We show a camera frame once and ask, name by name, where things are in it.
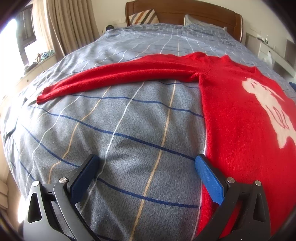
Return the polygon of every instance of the red sweater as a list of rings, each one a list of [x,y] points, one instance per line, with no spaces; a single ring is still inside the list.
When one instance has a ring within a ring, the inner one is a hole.
[[[148,55],[96,67],[46,87],[37,103],[105,86],[153,79],[199,81],[207,132],[206,156],[226,177],[260,180],[268,202],[271,232],[296,204],[296,106],[281,87],[256,67],[193,53]],[[215,210],[203,187],[198,232]],[[231,230],[229,223],[226,232]]]

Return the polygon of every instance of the blue textured pad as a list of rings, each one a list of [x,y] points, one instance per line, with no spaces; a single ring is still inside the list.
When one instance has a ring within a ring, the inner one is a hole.
[[[205,185],[208,193],[210,194],[213,202],[221,205],[224,200],[223,186],[200,156],[197,156],[195,158],[195,169],[200,176],[203,184]]]
[[[71,186],[70,201],[72,204],[80,202],[84,192],[87,190],[89,184],[94,178],[99,169],[99,158],[93,155],[88,164],[84,167],[82,172],[78,175],[75,182]]]

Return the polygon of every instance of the striped pillow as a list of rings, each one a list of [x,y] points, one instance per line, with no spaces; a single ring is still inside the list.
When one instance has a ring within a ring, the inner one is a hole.
[[[145,24],[159,23],[154,9],[150,9],[140,13],[135,13],[129,16],[129,19],[131,21],[131,24],[138,24],[138,25],[144,24],[144,23]]]

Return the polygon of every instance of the pillow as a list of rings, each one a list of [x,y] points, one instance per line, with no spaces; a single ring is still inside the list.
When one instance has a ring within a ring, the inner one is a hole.
[[[188,26],[190,24],[198,24],[198,25],[201,25],[201,26],[211,26],[211,27],[221,28],[221,27],[216,26],[214,24],[210,24],[210,23],[205,23],[205,22],[199,21],[199,20],[191,17],[189,14],[186,14],[185,17],[184,17],[184,26]]]
[[[159,23],[154,9],[146,10],[140,13],[135,13],[129,16],[131,24],[153,24]]]

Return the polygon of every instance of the gray plaid blanket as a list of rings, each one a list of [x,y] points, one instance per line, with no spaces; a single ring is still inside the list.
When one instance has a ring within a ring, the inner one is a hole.
[[[8,109],[2,139],[22,195],[35,180],[69,176],[94,153],[101,159],[98,178],[76,206],[100,239],[191,240],[201,205],[194,159],[205,145],[198,83],[153,80],[42,105],[35,100],[44,87],[95,66],[198,51],[257,66],[296,99],[284,79],[220,28],[155,24],[107,31],[39,75]]]

